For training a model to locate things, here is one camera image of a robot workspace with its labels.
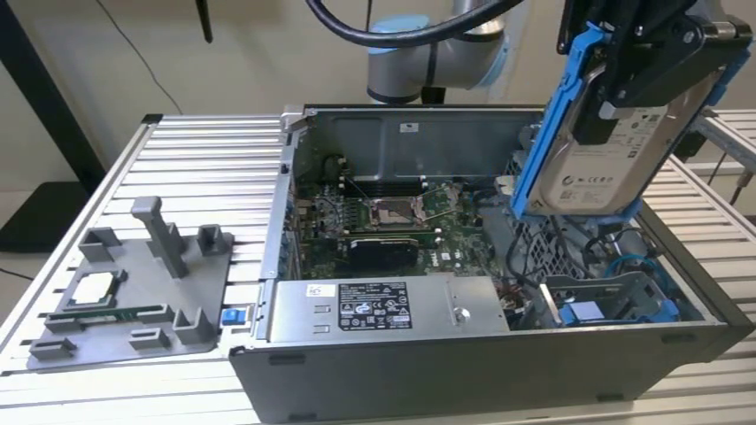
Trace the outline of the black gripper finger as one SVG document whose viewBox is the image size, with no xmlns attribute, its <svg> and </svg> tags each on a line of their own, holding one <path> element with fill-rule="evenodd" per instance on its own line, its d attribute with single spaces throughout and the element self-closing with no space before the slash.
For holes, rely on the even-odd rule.
<svg viewBox="0 0 756 425">
<path fill-rule="evenodd" d="M 603 49 L 602 72 L 587 85 L 574 120 L 579 144 L 603 144 L 618 121 L 614 112 L 665 106 L 698 81 L 690 62 L 703 45 L 703 20 L 674 17 L 650 35 L 618 29 Z"/>
</svg>

